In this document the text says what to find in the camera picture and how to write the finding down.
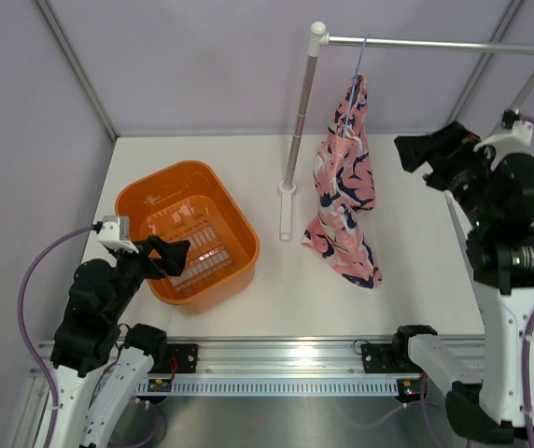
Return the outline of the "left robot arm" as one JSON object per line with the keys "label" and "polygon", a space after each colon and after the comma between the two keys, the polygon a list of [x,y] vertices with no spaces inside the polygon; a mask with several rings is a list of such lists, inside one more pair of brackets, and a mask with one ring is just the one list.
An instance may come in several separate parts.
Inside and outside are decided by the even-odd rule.
{"label": "left robot arm", "polygon": [[116,263],[93,259],[75,272],[50,356],[52,404],[44,447],[106,447],[135,386],[168,363],[165,332],[136,324],[105,385],[97,385],[130,301],[145,281],[181,275],[190,241],[169,243],[156,235],[138,242],[109,236],[98,241]]}

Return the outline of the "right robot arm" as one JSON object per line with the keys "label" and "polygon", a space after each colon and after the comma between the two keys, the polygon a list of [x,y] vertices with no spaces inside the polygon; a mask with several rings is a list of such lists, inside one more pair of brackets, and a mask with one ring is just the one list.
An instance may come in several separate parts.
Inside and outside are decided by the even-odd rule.
{"label": "right robot arm", "polygon": [[444,396],[447,420],[461,438],[534,447],[534,156],[498,157],[500,144],[527,145],[532,128],[482,139],[453,122],[437,132],[395,139],[406,172],[428,165],[424,181],[449,192],[471,224],[466,253],[474,281],[493,293],[483,312],[485,369],[466,366],[427,327],[399,328],[392,362],[418,366]]}

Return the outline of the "blue wire hanger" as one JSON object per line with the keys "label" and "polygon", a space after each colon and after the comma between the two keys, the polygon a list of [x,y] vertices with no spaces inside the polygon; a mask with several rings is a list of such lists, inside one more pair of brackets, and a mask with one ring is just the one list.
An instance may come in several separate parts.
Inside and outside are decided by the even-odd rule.
{"label": "blue wire hanger", "polygon": [[368,41],[369,37],[370,37],[370,35],[365,35],[364,36],[362,44],[361,44],[361,47],[360,47],[360,54],[358,56],[357,65],[355,67],[355,73],[354,73],[354,76],[353,76],[353,84],[352,84],[352,88],[351,88],[351,91],[350,91],[350,96],[349,96],[349,99],[348,99],[348,108],[347,108],[347,112],[346,112],[346,116],[345,116],[345,120],[344,120],[343,133],[342,133],[342,137],[343,138],[348,138],[349,137],[349,121],[350,121],[352,108],[353,108],[354,103],[355,103],[355,98],[357,96],[357,90],[358,90],[358,84],[359,84],[358,75],[359,75],[359,71],[360,71],[360,67],[361,67],[361,63],[362,63],[363,54],[364,54],[364,51],[365,51],[365,49],[367,47],[367,41]]}

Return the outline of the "pink shark print shorts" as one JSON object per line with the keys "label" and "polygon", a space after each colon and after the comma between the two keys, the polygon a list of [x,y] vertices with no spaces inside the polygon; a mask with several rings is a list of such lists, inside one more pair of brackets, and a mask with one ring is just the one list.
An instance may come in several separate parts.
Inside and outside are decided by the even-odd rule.
{"label": "pink shark print shorts", "polygon": [[365,73],[359,73],[358,82],[349,137],[343,138],[342,133],[352,85],[332,114],[326,138],[316,152],[316,216],[307,225],[302,244],[313,249],[346,281],[373,289],[380,285],[382,273],[358,222],[360,212],[376,206],[372,160],[365,136]]}

